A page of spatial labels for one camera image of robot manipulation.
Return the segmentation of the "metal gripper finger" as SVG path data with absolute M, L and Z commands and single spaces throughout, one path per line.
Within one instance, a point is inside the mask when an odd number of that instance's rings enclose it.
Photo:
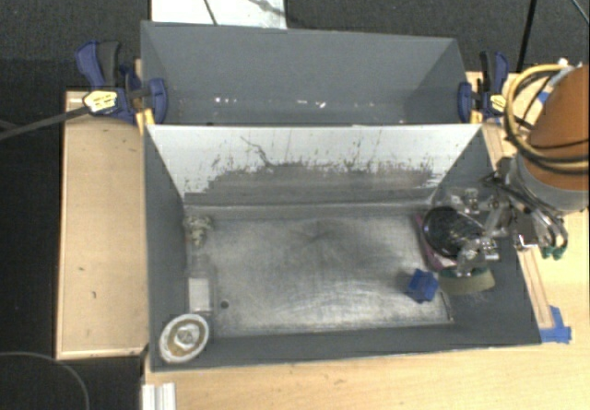
M 466 215 L 479 215 L 481 202 L 478 188 L 448 187 L 436 194 L 436 205 L 450 207 Z
M 456 256 L 456 274 L 459 277 L 478 275 L 489 269 L 490 262 L 500 259 L 495 239 L 484 236 L 466 240 Z

